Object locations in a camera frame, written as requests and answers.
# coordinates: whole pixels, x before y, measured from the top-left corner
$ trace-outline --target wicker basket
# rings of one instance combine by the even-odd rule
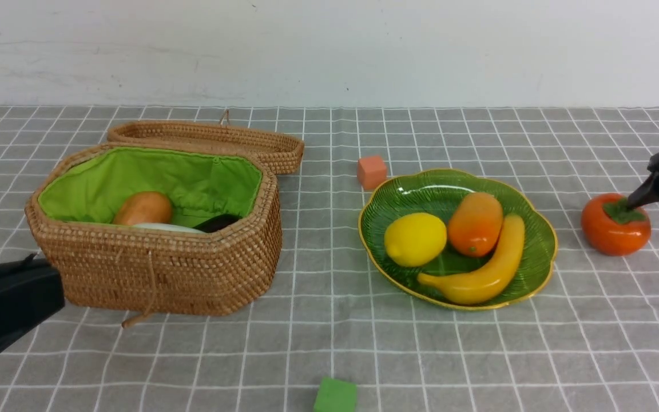
[[[223,125],[226,110],[215,125],[171,120],[138,120],[111,128],[108,141],[162,141],[210,146],[216,153],[236,150],[253,155],[277,175],[299,170],[304,143],[298,138],[263,130]]]
[[[209,234],[133,229],[50,219],[39,205],[58,176],[114,148],[171,149],[241,156],[263,174],[253,210],[236,224]],[[64,159],[25,208],[32,235],[62,275],[65,295],[79,306],[141,311],[130,326],[155,311],[227,315],[269,289],[281,251],[281,221],[274,173],[239,149],[172,141],[105,143]]]

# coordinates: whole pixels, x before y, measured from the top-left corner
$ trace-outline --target green plate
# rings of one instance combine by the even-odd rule
[[[525,221],[525,248],[515,278],[496,297],[473,306],[457,305],[432,287],[423,286],[416,276],[459,274],[478,269],[489,259],[460,255],[447,243],[441,255],[423,268],[403,268],[385,252],[383,235],[395,219],[409,213],[426,212],[448,222],[469,192],[491,193],[505,214],[517,213]],[[360,239],[378,270],[401,290],[442,307],[457,310],[492,310],[535,295],[553,274],[558,250],[556,232],[525,196],[496,180],[483,179],[454,169],[434,169],[417,175],[393,177],[379,186],[358,218]]]

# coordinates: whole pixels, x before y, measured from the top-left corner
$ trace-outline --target yellow banana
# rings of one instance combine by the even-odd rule
[[[449,302],[474,305],[502,293],[518,271],[523,258],[525,223],[515,214],[505,216],[492,258],[482,267],[466,274],[431,276],[419,274],[418,282],[435,287]]]

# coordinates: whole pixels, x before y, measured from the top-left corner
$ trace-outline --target orange mango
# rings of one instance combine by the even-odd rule
[[[497,244],[502,219],[502,205],[495,196],[469,193],[449,221],[449,242],[461,255],[481,258]]]

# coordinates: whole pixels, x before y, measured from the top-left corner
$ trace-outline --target checkered tablecloth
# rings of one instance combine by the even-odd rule
[[[26,198],[59,159],[135,119],[214,122],[224,108],[0,107],[0,261],[37,250]],[[304,139],[280,177],[271,290],[224,318],[68,305],[0,355],[0,412],[312,409],[324,376],[361,412],[659,411],[659,204],[652,240],[604,257],[578,229],[596,193],[630,193],[659,151],[653,109],[231,109],[233,125]],[[356,161],[391,175],[453,167],[523,190],[560,242],[551,283],[497,311],[401,293],[364,251]]]

